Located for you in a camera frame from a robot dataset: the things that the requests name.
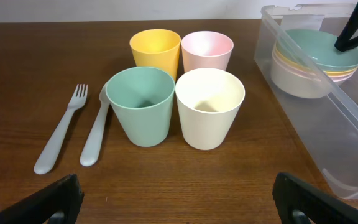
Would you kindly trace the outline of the cream plastic cup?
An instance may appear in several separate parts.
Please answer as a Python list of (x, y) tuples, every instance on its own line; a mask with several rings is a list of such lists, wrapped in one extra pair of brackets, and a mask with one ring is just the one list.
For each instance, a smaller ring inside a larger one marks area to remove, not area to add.
[(217, 68), (197, 68), (176, 83), (183, 137), (193, 148), (211, 150), (222, 144), (246, 91), (236, 76)]

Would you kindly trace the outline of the green plastic cup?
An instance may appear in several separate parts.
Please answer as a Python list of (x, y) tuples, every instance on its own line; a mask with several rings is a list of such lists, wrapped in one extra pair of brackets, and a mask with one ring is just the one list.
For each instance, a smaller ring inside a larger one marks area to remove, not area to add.
[(160, 144), (168, 135), (175, 80), (155, 67), (132, 67), (113, 75), (106, 95), (129, 140), (141, 147)]

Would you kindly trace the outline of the cream plastic bowl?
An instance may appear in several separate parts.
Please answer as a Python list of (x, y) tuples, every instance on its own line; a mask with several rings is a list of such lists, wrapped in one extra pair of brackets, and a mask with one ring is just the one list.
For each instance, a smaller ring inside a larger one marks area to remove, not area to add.
[(282, 91), (300, 98), (322, 98), (332, 92), (333, 87), (322, 81), (303, 77), (272, 55), (271, 79)]

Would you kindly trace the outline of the pink plastic cup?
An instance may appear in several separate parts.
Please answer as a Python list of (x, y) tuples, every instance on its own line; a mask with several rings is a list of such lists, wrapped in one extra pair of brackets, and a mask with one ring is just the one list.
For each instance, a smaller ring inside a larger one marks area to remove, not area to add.
[(234, 42), (224, 34), (198, 31), (187, 34), (181, 40), (184, 72), (197, 68), (226, 70)]

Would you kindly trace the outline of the yellow plastic bowl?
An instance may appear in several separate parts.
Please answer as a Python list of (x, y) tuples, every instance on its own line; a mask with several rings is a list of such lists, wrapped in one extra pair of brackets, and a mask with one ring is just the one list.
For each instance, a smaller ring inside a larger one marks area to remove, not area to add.
[[(292, 67), (298, 69), (298, 70), (302, 70), (302, 71), (309, 71), (310, 68), (300, 65), (298, 63), (295, 63), (289, 59), (287, 59), (283, 54), (281, 54), (277, 47), (274, 48), (275, 53), (278, 55), (278, 58), (282, 59), (284, 62), (286, 62), (287, 64), (291, 65)], [(358, 67), (350, 69), (350, 70), (345, 70), (345, 71), (339, 71), (339, 72), (333, 72), (333, 71), (328, 71), (328, 70), (324, 70), (324, 73), (326, 73), (329, 77), (341, 77), (344, 76), (345, 74), (351, 73), (351, 72), (355, 72), (358, 69)]]

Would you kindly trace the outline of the grey plastic spoon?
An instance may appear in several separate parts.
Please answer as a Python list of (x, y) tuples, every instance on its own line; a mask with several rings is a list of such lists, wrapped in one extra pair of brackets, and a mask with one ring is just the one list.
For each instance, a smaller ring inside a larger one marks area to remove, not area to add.
[(108, 83), (104, 84), (99, 94), (101, 107), (98, 111), (97, 117), (94, 121), (93, 127), (91, 128), (91, 131), (80, 156), (80, 164), (83, 166), (92, 166), (97, 162), (99, 157), (104, 135), (106, 117), (110, 106), (109, 100), (106, 95), (107, 84)]

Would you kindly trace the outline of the yellow plastic cup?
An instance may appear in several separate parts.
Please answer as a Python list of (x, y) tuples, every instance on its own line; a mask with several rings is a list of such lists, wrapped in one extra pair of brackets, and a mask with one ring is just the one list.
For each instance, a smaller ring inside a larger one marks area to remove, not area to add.
[(138, 67), (155, 67), (177, 79), (181, 37), (166, 29), (149, 29), (133, 35), (129, 41)]

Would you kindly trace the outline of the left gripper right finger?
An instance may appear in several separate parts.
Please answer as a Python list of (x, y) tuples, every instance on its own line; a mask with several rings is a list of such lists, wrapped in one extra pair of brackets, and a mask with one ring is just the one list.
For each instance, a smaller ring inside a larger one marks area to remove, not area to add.
[(282, 223), (358, 223), (358, 209), (287, 172), (277, 174), (272, 196)]

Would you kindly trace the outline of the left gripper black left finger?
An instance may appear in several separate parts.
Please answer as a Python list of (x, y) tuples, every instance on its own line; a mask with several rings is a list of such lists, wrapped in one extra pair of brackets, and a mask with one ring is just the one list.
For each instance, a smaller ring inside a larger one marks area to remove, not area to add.
[(83, 199), (77, 175), (70, 174), (0, 211), (0, 223), (75, 223)]

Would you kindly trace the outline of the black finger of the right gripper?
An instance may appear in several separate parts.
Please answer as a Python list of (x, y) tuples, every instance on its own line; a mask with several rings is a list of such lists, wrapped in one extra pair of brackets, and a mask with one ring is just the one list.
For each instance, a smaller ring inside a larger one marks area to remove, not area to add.
[(337, 38), (334, 46), (340, 52), (345, 52), (358, 47), (358, 36), (352, 39), (352, 36), (358, 30), (358, 3), (356, 4), (347, 24)]

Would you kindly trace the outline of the green plastic bowl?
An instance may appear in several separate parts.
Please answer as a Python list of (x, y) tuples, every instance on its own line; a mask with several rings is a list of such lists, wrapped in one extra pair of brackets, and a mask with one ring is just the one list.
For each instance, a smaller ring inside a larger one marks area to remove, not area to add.
[(324, 71), (344, 72), (358, 67), (358, 47), (338, 51), (334, 46), (336, 35), (313, 29), (290, 29), (286, 33)]

